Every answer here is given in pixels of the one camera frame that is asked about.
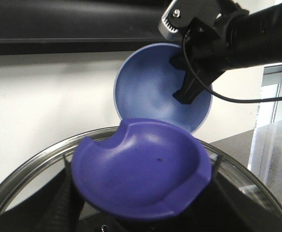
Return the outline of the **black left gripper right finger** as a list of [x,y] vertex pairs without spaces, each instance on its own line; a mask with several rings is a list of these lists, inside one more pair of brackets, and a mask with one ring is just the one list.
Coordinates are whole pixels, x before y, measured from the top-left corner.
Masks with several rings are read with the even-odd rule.
[[217,158],[212,180],[179,216],[157,226],[157,232],[282,232],[282,218],[251,200],[219,172]]

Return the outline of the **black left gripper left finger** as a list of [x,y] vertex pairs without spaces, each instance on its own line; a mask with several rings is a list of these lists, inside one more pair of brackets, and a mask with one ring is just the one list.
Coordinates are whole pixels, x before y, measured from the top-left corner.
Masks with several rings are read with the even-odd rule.
[[71,164],[40,190],[0,215],[0,232],[74,232],[84,200],[72,180]]

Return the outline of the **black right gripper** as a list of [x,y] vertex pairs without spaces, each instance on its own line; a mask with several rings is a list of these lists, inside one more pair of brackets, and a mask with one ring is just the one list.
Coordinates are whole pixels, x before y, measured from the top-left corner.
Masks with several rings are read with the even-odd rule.
[[227,70],[247,67],[245,53],[236,49],[236,30],[249,11],[233,0],[173,0],[163,13],[159,30],[167,39],[182,36],[182,54],[169,63],[185,71],[184,80],[173,97],[192,104],[206,89],[191,73],[206,71],[213,82]]

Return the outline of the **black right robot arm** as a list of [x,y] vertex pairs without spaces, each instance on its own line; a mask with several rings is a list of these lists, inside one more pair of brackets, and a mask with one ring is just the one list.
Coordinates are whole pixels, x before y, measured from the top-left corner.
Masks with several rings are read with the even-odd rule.
[[181,35],[170,59],[186,72],[173,97],[191,104],[225,71],[282,62],[282,3],[249,13],[232,0],[174,0],[159,23],[161,35]]

